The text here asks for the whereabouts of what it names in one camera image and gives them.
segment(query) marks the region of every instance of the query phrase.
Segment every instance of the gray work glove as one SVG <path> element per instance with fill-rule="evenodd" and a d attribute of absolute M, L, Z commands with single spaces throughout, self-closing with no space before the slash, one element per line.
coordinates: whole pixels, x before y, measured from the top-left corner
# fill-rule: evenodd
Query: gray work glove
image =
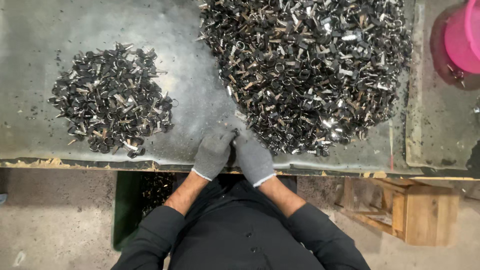
<path fill-rule="evenodd" d="M 235 139 L 234 146 L 243 175 L 253 187 L 260 186 L 276 175 L 270 151 L 263 148 L 255 139 L 240 136 Z"/>
<path fill-rule="evenodd" d="M 222 171 L 230 155 L 230 142 L 234 132 L 222 131 L 205 136 L 195 155 L 192 171 L 212 181 Z"/>

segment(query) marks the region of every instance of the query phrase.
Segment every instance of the workbench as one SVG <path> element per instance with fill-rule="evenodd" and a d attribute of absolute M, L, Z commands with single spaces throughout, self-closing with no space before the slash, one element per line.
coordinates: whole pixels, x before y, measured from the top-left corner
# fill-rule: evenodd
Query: workbench
<path fill-rule="evenodd" d="M 371 128 L 366 140 L 355 138 L 348 145 L 330 148 L 329 157 L 275 156 L 275 169 L 296 175 L 471 180 L 465 164 L 480 138 L 473 114 L 479 93 L 458 90 L 441 80 L 432 68 L 429 44 L 434 20 L 449 2 L 405 2 L 414 53 L 410 70 L 400 75 L 399 100 L 391 120 Z M 206 133 L 234 128 L 244 132 L 245 123 L 236 116 L 237 105 L 218 78 L 210 49 L 195 41 L 200 31 L 199 4 L 196 0 L 3 1 L 0 166 L 189 171 Z M 115 155 L 91 152 L 87 142 L 67 145 L 72 140 L 67 120 L 55 118 L 58 111 L 47 103 L 58 72 L 71 68 L 74 54 L 113 49 L 115 42 L 155 48 L 157 68 L 168 71 L 156 82 L 179 102 L 172 109 L 173 130 L 146 137 L 146 154 L 135 159 L 122 150 Z M 57 50 L 61 62 L 55 60 Z M 225 171 L 238 169 L 233 164 Z"/>

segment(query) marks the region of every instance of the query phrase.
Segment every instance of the pink container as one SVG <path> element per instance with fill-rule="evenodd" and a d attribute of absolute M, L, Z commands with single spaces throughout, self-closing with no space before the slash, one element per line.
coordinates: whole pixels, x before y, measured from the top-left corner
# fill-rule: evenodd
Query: pink container
<path fill-rule="evenodd" d="M 459 68 L 480 74 L 480 0 L 455 12 L 447 22 L 445 47 Z"/>

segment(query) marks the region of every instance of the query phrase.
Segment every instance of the wooden stool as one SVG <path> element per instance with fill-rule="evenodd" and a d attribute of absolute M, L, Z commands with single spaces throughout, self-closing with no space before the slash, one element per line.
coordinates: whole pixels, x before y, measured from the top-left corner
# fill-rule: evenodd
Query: wooden stool
<path fill-rule="evenodd" d="M 383 189 L 382 207 L 354 210 L 354 181 L 364 180 Z M 458 194 L 451 188 L 425 185 L 410 179 L 345 178 L 341 213 L 396 236 L 410 245 L 451 244 L 458 212 Z M 369 216 L 390 216 L 391 224 Z"/>

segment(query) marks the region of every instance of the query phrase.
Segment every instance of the key pile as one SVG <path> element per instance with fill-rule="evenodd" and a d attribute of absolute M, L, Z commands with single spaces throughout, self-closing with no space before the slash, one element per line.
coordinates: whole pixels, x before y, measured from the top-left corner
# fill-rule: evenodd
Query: key pile
<path fill-rule="evenodd" d="M 202 31 L 248 127 L 328 156 L 392 116 L 412 44 L 402 0 L 205 0 Z"/>
<path fill-rule="evenodd" d="M 145 136 L 173 128 L 172 99 L 152 80 L 166 72 L 156 69 L 154 49 L 132 47 L 80 52 L 72 69 L 60 73 L 48 101 L 69 120 L 70 143 L 87 137 L 93 152 L 123 148 L 134 158 L 145 153 Z"/>
<path fill-rule="evenodd" d="M 175 174 L 170 172 L 143 172 L 140 177 L 142 219 L 163 205 L 173 190 Z"/>

